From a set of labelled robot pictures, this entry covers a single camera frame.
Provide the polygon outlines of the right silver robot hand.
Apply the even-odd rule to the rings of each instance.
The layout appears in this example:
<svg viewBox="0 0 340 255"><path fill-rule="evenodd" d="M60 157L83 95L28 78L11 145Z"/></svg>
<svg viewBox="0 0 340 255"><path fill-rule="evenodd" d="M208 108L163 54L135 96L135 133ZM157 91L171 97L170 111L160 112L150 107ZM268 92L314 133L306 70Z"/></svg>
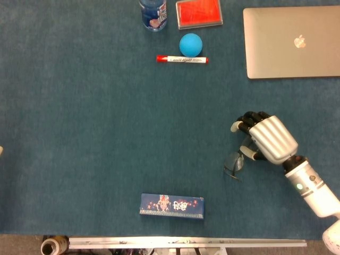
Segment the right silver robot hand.
<svg viewBox="0 0 340 255"><path fill-rule="evenodd" d="M231 126L231 132L242 131L257 146L252 151L245 146L240 150L252 160L267 160L282 164L298 151L298 143L275 115L265 112L246 112Z"/></svg>

